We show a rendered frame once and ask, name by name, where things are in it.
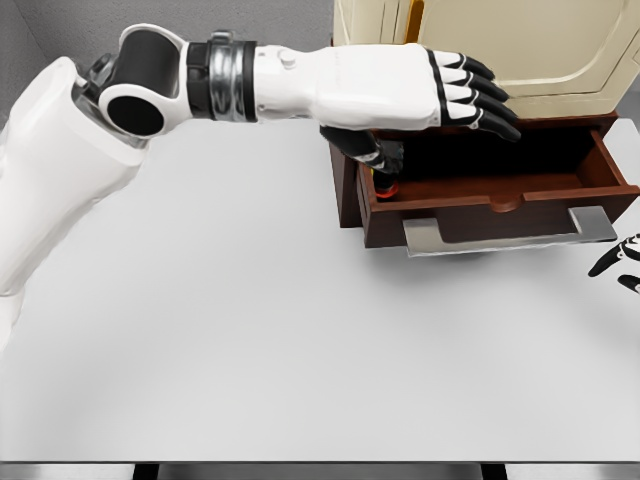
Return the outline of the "black and red switch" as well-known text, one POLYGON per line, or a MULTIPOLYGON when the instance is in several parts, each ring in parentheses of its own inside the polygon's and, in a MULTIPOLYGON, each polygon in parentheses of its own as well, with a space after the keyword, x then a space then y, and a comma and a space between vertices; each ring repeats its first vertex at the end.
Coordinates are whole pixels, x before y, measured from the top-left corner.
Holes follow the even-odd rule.
POLYGON ((401 141, 381 141, 380 155, 382 169, 373 173, 375 194, 379 199, 390 199, 399 189, 398 178, 404 164, 404 144, 401 141))

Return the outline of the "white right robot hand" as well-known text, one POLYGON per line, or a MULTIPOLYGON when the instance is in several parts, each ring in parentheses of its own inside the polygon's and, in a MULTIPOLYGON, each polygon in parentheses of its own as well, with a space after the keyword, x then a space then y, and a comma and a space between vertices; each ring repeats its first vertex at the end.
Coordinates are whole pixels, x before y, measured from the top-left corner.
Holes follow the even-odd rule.
MULTIPOLYGON (((640 262, 640 233, 629 236, 604 253, 588 271, 589 277, 596 277, 622 260, 640 262)), ((640 277, 623 274, 618 283, 640 295, 640 277)))

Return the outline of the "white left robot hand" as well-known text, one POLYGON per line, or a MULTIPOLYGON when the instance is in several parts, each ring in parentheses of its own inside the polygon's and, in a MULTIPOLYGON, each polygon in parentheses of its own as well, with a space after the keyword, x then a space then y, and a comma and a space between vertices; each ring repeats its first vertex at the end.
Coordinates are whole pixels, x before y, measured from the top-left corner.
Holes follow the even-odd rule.
POLYGON ((468 127, 515 142, 508 94, 483 63, 420 44, 349 45, 327 50, 312 115, 321 135, 350 158, 382 169, 374 130, 468 127))

